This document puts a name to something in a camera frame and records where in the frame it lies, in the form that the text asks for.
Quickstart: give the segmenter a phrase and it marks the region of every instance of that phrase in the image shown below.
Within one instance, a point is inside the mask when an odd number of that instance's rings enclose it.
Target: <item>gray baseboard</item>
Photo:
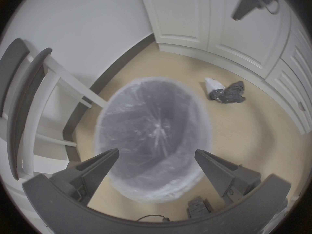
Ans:
[[[119,57],[96,81],[92,84],[90,89],[99,94],[103,88],[109,83],[109,81],[129,62],[135,57],[138,53],[140,53],[143,49],[145,49],[148,45],[150,45],[153,41],[155,41],[154,34],[150,34],[148,37],[144,38],[142,41],[134,45],[131,49],[129,49],[126,53],[124,53],[121,57]],[[88,98],[83,98],[88,103],[92,103]],[[72,134],[80,122],[81,118],[88,110],[88,107],[84,104],[80,103],[76,106],[72,115],[69,117],[64,129],[63,129],[63,138],[64,140],[73,141]],[[80,162],[80,157],[78,155],[76,147],[65,146],[66,152],[68,155],[69,163],[72,162]]]

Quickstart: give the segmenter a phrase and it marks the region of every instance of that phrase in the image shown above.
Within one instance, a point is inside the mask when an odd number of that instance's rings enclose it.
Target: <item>drawer handle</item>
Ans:
[[[300,108],[301,111],[305,111],[305,108],[303,107],[301,102],[298,102],[298,107]]]

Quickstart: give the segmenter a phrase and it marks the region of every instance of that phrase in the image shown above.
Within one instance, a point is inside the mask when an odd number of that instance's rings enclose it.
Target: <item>wall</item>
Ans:
[[[0,57],[18,37],[33,57],[51,47],[53,58],[90,87],[115,60],[151,33],[142,0],[25,0],[2,35]],[[56,88],[41,123],[61,133],[77,103]],[[0,139],[0,144],[0,175],[7,187],[22,191],[25,180],[14,180],[6,143]]]

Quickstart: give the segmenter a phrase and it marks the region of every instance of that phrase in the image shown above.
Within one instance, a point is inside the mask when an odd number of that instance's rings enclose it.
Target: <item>beige floor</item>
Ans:
[[[275,173],[289,181],[292,184],[289,200],[299,194],[310,170],[312,134],[301,135],[286,112],[266,93],[227,70],[190,57],[160,52],[157,44],[152,43],[107,84],[100,96],[108,100],[131,80],[147,76],[166,76],[179,80],[205,99],[212,125],[211,152],[259,171],[262,179]],[[207,100],[205,77],[219,80],[225,86],[243,80],[246,101],[241,104],[220,104]],[[93,156],[93,134],[99,113],[100,108],[93,105],[76,128],[74,138],[82,161]],[[197,196],[207,198],[215,210],[224,207],[207,178],[178,200],[164,204],[139,204],[119,194],[107,177],[88,206],[131,220],[148,214],[160,214],[178,221],[187,219],[187,202]],[[146,219],[158,220],[156,217]]]

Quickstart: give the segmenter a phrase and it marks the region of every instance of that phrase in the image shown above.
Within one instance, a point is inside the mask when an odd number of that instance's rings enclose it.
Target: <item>gray plastic bag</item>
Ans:
[[[96,154],[119,149],[108,176],[132,200],[172,201],[203,177],[194,154],[210,149],[209,119],[202,100],[180,82],[133,80],[108,101],[95,132]]]

